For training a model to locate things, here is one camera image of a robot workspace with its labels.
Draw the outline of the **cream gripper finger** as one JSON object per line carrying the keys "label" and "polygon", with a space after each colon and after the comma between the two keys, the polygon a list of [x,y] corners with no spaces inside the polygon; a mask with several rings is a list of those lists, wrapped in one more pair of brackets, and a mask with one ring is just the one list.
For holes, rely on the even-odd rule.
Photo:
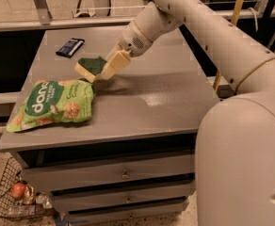
{"label": "cream gripper finger", "polygon": [[104,80],[110,79],[115,73],[129,65],[131,61],[130,53],[125,50],[120,50],[109,61],[106,62],[101,77]]}
{"label": "cream gripper finger", "polygon": [[110,50],[110,52],[107,54],[107,56],[105,57],[106,61],[109,61],[113,56],[115,56],[116,53],[118,53],[121,50],[121,47],[119,46],[118,43],[116,43],[112,49]]}

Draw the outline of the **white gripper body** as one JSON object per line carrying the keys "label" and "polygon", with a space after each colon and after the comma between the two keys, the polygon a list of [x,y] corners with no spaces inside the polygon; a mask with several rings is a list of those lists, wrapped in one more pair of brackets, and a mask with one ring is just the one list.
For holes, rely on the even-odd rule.
{"label": "white gripper body", "polygon": [[130,57],[139,57],[143,55],[153,43],[139,31],[135,24],[129,24],[122,31],[118,45],[121,49],[128,52]]}

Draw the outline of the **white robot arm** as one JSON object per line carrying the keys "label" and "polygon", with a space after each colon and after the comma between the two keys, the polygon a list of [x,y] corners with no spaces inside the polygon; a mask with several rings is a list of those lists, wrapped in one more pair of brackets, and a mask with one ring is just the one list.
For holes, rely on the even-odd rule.
{"label": "white robot arm", "polygon": [[108,79],[183,24],[233,91],[199,126],[199,226],[275,226],[275,54],[200,0],[149,0],[108,54]]}

